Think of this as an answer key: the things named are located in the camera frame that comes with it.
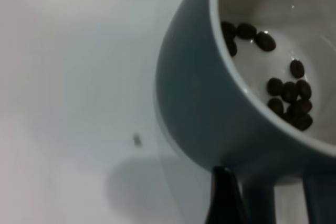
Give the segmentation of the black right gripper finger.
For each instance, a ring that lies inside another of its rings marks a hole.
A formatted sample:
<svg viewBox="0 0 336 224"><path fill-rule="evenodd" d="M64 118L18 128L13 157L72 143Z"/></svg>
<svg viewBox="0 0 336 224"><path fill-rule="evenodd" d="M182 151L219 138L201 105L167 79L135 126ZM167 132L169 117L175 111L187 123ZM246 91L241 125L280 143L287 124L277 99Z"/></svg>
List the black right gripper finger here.
<svg viewBox="0 0 336 224"><path fill-rule="evenodd" d="M243 223L238 182L227 168L212 170L211 200L205 223Z"/></svg>

